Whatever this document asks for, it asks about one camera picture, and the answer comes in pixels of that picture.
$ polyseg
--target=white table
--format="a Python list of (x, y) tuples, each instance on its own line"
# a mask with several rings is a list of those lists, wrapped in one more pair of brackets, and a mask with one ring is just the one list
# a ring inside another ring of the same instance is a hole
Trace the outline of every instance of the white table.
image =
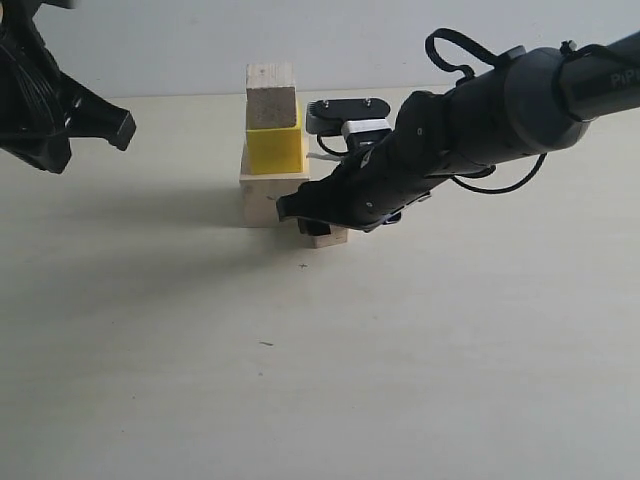
[(120, 103), (1, 158), (0, 478), (638, 478), (637, 113), (315, 251), (240, 227), (242, 96)]

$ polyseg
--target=wooden block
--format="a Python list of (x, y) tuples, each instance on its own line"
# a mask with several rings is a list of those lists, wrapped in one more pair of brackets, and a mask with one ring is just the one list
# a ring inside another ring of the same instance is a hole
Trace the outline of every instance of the wooden block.
[(295, 193), (298, 187), (309, 181), (309, 161), (304, 148), (304, 169), (298, 173), (278, 173), (253, 175), (249, 169), (248, 148), (245, 144), (240, 169), (240, 188), (242, 190), (245, 224), (248, 227), (279, 227), (295, 225), (295, 220), (281, 222), (276, 210), (276, 200)]
[(247, 122), (250, 129), (290, 128), (298, 123), (291, 63), (247, 66)]
[(329, 235), (310, 238), (313, 248), (332, 247), (334, 245), (347, 243), (349, 240), (349, 229), (332, 225), (331, 233)]
[(301, 116), (293, 127), (247, 128), (246, 135), (249, 170), (253, 175), (301, 173), (305, 170), (306, 150)]

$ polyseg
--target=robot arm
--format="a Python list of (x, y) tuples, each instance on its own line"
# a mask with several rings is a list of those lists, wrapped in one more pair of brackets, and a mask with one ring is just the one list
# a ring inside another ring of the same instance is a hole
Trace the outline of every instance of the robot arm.
[[(448, 64), (436, 52), (438, 38), (493, 69), (476, 77), (468, 65)], [(282, 220), (298, 218), (301, 231), (311, 235), (327, 233), (328, 225), (370, 232), (399, 221), (408, 206), (447, 180), (480, 193), (510, 192), (535, 175), (547, 153), (575, 145), (597, 117), (640, 106), (640, 32), (608, 47), (575, 50), (564, 42), (559, 49), (516, 47), (496, 56), (440, 29), (427, 38), (426, 51), (438, 67), (464, 76), (443, 95), (414, 92), (393, 130), (380, 112), (363, 113), (378, 99), (353, 100), (350, 109), (341, 100), (335, 111), (335, 101), (309, 107), (309, 133), (322, 140), (340, 131), (348, 152), (331, 175), (278, 200)], [(500, 163), (534, 155), (534, 170), (512, 187), (484, 190), (459, 178), (486, 177)]]
[(74, 2), (1, 3), (0, 148), (33, 167), (59, 174), (71, 159), (70, 138), (103, 138), (126, 150), (136, 125), (130, 112), (60, 71), (33, 23), (43, 3), (71, 8)]

